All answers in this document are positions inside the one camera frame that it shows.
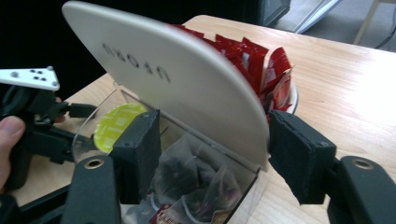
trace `gray floor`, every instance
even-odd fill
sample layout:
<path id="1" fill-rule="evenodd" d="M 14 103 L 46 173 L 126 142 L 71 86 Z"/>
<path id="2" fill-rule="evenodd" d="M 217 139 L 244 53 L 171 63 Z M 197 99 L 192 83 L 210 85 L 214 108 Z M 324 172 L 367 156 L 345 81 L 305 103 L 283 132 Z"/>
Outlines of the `gray floor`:
<path id="1" fill-rule="evenodd" d="M 290 11 L 296 13 L 298 5 L 307 1 L 312 0 L 291 0 Z M 352 44 L 372 3 L 372 0 L 342 0 L 303 35 Z M 389 35 L 395 8 L 396 4 L 379 4 L 361 46 L 374 48 Z M 396 52 L 396 35 L 381 49 Z"/>

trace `oval white lid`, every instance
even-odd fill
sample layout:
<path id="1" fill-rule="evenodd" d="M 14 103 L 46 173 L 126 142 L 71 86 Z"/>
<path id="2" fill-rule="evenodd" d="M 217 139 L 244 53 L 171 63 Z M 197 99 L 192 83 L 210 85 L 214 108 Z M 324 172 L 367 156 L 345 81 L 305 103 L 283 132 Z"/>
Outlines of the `oval white lid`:
<path id="1" fill-rule="evenodd" d="M 165 23 L 71 1 L 63 14 L 94 58 L 140 100 L 266 167 L 269 129 L 253 90 L 203 41 Z"/>

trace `wooden table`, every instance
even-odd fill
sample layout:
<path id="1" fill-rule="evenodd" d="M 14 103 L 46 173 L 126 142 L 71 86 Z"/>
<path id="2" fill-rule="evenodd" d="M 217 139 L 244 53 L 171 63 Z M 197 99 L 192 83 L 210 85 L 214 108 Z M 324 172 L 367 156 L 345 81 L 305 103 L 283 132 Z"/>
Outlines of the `wooden table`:
<path id="1" fill-rule="evenodd" d="M 376 161 L 396 181 L 395 53 L 208 16 L 185 24 L 208 38 L 246 36 L 270 50 L 283 47 L 294 65 L 292 79 L 299 92 L 295 114 L 338 146 L 337 158 L 355 155 Z M 98 105 L 112 89 L 111 77 L 104 75 L 68 101 Z M 74 132 L 79 124 L 71 121 L 60 126 Z M 60 166 L 35 157 L 27 184 L 12 193 L 20 204 L 30 202 L 68 184 L 72 172 L 71 163 Z M 260 197 L 248 223 L 329 222 L 328 200 L 323 205 L 300 206 L 273 169 L 260 176 L 256 185 L 265 192 L 256 195 Z"/>

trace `black cable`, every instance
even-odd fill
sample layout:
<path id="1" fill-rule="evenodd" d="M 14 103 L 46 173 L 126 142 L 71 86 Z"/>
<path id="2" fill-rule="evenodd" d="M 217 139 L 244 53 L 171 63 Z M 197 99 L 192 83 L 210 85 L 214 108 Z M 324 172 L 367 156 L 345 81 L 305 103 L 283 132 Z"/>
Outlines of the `black cable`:
<path id="1" fill-rule="evenodd" d="M 393 38 L 393 35 L 396 33 L 395 13 L 396 13 L 396 7 L 393 11 L 393 30 L 390 32 L 387 38 L 385 38 L 379 45 L 375 47 L 375 49 L 379 49 L 382 46 L 386 45 Z"/>

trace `human hand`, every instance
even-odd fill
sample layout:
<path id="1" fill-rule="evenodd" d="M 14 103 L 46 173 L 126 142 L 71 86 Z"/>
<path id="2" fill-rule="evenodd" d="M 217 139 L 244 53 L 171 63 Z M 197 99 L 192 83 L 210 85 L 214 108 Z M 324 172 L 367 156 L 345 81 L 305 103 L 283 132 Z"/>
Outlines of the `human hand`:
<path id="1" fill-rule="evenodd" d="M 10 172 L 9 154 L 21 139 L 24 130 L 23 120 L 17 117 L 10 116 L 0 121 L 0 193 L 4 191 Z"/>

